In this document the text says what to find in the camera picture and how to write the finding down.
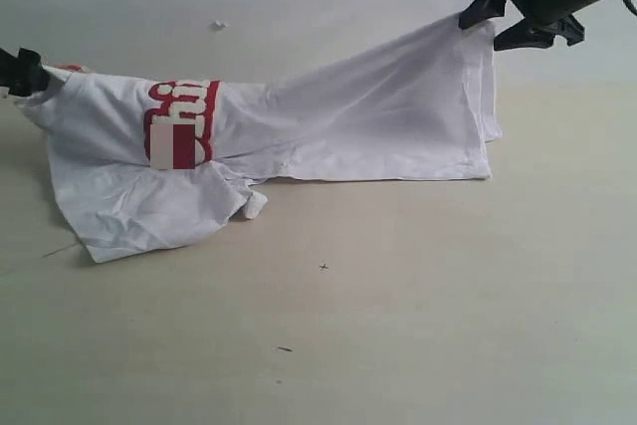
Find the white t-shirt red lettering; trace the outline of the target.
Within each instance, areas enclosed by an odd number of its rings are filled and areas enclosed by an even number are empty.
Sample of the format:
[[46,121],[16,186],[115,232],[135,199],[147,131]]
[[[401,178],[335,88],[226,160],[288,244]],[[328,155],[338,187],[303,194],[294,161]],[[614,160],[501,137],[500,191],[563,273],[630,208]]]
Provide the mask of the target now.
[[16,98],[39,127],[54,197],[98,263],[192,245],[274,178],[486,179],[493,42],[456,16],[295,79],[154,81],[50,69]]

